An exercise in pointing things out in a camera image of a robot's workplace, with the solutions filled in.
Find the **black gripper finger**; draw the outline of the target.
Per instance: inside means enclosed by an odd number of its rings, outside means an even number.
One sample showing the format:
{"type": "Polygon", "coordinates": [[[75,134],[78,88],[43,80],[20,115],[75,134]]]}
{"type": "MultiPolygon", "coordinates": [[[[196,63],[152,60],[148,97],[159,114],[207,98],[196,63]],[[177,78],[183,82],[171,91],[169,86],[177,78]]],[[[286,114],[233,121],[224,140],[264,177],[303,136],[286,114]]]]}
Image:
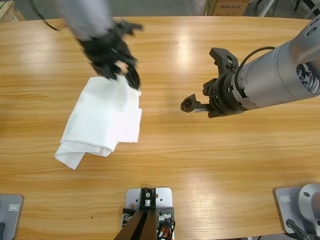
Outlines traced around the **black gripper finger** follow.
{"type": "Polygon", "coordinates": [[[119,67],[115,64],[113,65],[102,65],[97,70],[98,74],[105,77],[108,80],[116,80],[119,74],[119,67]]]}
{"type": "Polygon", "coordinates": [[[209,104],[202,104],[200,101],[197,101],[196,95],[192,94],[182,101],[180,109],[186,113],[201,113],[209,112],[211,110],[211,106],[209,104]]]}
{"type": "Polygon", "coordinates": [[[134,65],[127,63],[127,73],[125,74],[128,85],[138,90],[140,88],[140,77],[134,65]]]}

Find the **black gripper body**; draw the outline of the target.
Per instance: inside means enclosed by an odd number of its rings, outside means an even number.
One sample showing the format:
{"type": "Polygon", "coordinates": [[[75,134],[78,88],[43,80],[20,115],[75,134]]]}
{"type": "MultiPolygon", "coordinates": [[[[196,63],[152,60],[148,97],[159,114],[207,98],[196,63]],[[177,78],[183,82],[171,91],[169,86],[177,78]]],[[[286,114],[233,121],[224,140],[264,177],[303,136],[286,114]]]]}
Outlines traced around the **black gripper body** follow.
{"type": "Polygon", "coordinates": [[[137,60],[131,54],[123,36],[133,35],[134,30],[137,29],[137,24],[117,24],[101,37],[79,41],[97,74],[98,68],[102,65],[116,65],[118,61],[129,65],[136,65],[137,60]]]}
{"type": "Polygon", "coordinates": [[[209,97],[209,118],[226,117],[247,111],[233,95],[233,72],[221,74],[203,85],[203,94],[209,97]]]}

